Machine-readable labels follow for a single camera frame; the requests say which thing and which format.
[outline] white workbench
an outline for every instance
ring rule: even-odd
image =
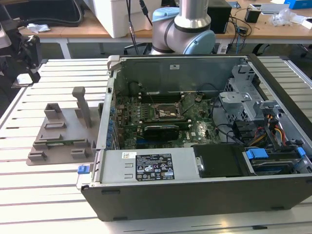
[[[27,166],[26,159],[43,122],[46,104],[58,102],[60,108],[74,108],[77,105],[72,89],[85,86],[89,106],[98,106],[105,97],[106,72],[105,59],[50,60],[40,69],[40,82],[22,88],[1,118],[1,234],[312,232],[312,197],[288,211],[104,223],[76,189],[77,164]],[[254,225],[268,229],[255,231],[251,228]]]

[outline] gray metal bracket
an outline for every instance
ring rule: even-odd
[[[84,88],[75,87],[79,109],[47,104],[46,118],[28,155],[27,165],[93,162],[100,126],[100,108],[89,108]]]

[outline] yellow cable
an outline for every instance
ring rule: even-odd
[[[267,134],[263,134],[261,137],[259,137],[259,138],[258,138],[257,140],[255,140],[253,143],[251,143],[250,146],[252,146],[252,145],[258,143],[259,141],[261,141],[263,138],[266,137],[266,135],[267,135]]]
[[[278,128],[274,128],[274,129],[281,134],[281,141],[282,141],[282,144],[283,144],[283,134],[282,134],[281,130],[279,130]]]

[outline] power supply label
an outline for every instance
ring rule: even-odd
[[[136,156],[137,181],[165,179],[175,179],[171,154]]]

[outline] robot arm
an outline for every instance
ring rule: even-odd
[[[215,34],[210,29],[208,0],[180,0],[180,8],[153,13],[152,54],[210,54]]]
[[[0,76],[13,83],[20,74],[28,74],[33,83],[40,79],[37,72],[42,61],[40,39],[24,37],[19,33],[21,23],[10,18],[2,3],[16,0],[0,0]]]

